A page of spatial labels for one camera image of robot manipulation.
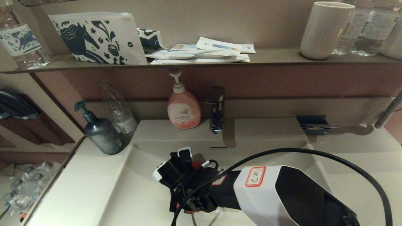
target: sink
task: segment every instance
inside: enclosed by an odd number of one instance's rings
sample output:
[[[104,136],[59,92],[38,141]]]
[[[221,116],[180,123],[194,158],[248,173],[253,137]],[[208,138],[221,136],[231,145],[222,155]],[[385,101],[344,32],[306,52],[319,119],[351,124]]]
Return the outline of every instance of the sink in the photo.
[[[115,184],[109,188],[99,207],[93,225],[97,226],[167,226],[173,213],[169,212],[170,192],[153,181],[152,172],[170,158],[178,148],[191,147],[194,159],[215,159],[219,168],[262,151],[275,148],[311,148],[296,119],[236,119],[231,147],[225,145],[225,135],[209,131],[205,121],[188,131],[174,128],[167,120],[141,121],[133,137]],[[289,165],[301,169],[317,183],[330,190],[319,162],[303,153],[276,153],[247,162],[244,166]],[[211,213],[197,212],[179,215],[180,225],[255,225],[241,210],[218,208]]]

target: brown shelf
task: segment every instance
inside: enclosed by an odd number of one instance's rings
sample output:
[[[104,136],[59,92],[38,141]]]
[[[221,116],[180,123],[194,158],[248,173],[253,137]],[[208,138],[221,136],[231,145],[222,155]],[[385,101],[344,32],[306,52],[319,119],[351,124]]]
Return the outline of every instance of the brown shelf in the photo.
[[[326,60],[310,60],[299,53],[299,48],[288,49],[256,49],[257,54],[249,54],[249,63],[200,63],[200,64],[162,64],[162,65],[112,65],[97,64],[75,60],[68,55],[51,56],[51,63],[46,67],[35,70],[15,69],[3,71],[3,74],[35,73],[65,70],[91,70],[91,69],[128,69],[128,68],[169,68],[169,67],[232,67],[232,66],[273,66],[273,65],[328,65],[328,64],[402,64],[402,61],[394,60],[380,54],[374,57],[361,57],[357,55],[336,56],[332,55]]]

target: white countertop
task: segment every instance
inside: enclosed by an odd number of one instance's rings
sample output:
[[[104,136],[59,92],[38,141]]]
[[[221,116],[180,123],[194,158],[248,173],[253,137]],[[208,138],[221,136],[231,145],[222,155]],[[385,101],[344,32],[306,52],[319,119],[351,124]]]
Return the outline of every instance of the white countertop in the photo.
[[[145,139],[140,128],[141,124],[134,140]],[[402,147],[385,129],[377,129],[365,136],[318,136],[316,141],[312,141],[312,145],[316,150],[329,152],[355,163],[377,179],[390,199],[394,225],[401,225]],[[98,207],[105,202],[104,196],[113,187],[116,173],[123,167],[122,160],[130,152],[129,149],[130,146],[119,154],[107,156],[89,139],[85,139],[28,226],[92,225],[93,219],[99,214]],[[333,194],[357,213],[360,224],[384,225],[384,212],[375,189],[347,167],[317,158],[325,168]]]

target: chrome faucet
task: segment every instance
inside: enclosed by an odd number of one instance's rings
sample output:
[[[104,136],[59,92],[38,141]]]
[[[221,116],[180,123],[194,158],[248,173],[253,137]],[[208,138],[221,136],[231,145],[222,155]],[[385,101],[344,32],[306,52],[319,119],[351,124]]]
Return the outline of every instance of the chrome faucet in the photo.
[[[222,86],[213,86],[209,91],[205,102],[211,105],[211,121],[209,129],[214,134],[218,134],[224,129],[225,88]]]

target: soap dispenser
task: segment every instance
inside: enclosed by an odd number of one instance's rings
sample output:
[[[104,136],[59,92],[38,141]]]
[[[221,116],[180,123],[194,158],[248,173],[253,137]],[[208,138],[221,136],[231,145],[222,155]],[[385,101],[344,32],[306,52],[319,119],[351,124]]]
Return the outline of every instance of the soap dispenser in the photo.
[[[168,115],[173,125],[179,129],[196,127],[201,120],[201,110],[197,99],[185,89],[179,81],[181,70],[169,68],[170,76],[174,77],[173,93],[169,98]]]
[[[75,104],[74,111],[82,110],[82,116],[88,122],[84,133],[105,154],[117,154],[123,149],[123,139],[113,124],[105,118],[97,118],[95,114],[85,108],[84,101]]]

